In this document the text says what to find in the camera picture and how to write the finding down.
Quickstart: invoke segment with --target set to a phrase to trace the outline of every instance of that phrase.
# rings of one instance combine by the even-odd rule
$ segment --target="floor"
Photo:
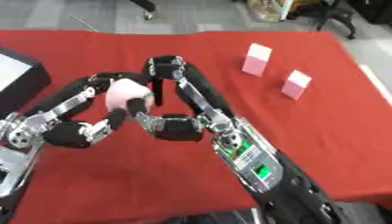
[[[144,21],[143,11],[128,0],[0,0],[0,29],[90,30],[116,33],[188,33],[211,30],[308,31],[310,19],[258,23],[243,3],[230,0],[160,0],[158,14]],[[392,91],[392,28],[368,24],[354,16],[357,39],[335,23],[325,27],[341,40],[359,64],[368,65]],[[377,209],[366,203],[342,204],[357,224],[384,223]]]

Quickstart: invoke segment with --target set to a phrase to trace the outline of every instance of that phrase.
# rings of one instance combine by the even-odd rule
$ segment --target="black cover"
[[[51,83],[44,66],[38,60],[0,46],[0,54],[21,61],[31,68],[21,74],[8,87],[0,90],[0,118],[21,109],[37,93]]]

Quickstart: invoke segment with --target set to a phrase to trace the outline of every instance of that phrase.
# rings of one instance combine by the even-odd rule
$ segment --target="pink cube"
[[[312,78],[294,70],[284,83],[282,92],[290,98],[297,100],[299,96],[305,91],[306,87],[311,82]]]
[[[272,49],[263,45],[252,44],[248,50],[242,71],[255,76],[262,76],[270,58]]]

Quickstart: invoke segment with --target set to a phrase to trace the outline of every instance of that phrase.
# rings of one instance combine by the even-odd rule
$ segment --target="chair leg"
[[[130,0],[132,3],[137,4],[149,13],[155,12],[156,6],[149,0]]]
[[[329,15],[329,18],[335,19],[336,21],[339,21],[343,25],[345,25],[348,28],[348,30],[350,31],[350,34],[347,35],[347,38],[348,39],[355,39],[356,29],[355,29],[355,26],[354,26],[353,21],[350,16],[348,16],[346,14],[331,14],[331,15]]]

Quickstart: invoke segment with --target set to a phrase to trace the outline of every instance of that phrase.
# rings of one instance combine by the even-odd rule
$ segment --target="black box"
[[[41,62],[0,47],[0,118],[21,109],[50,83]]]

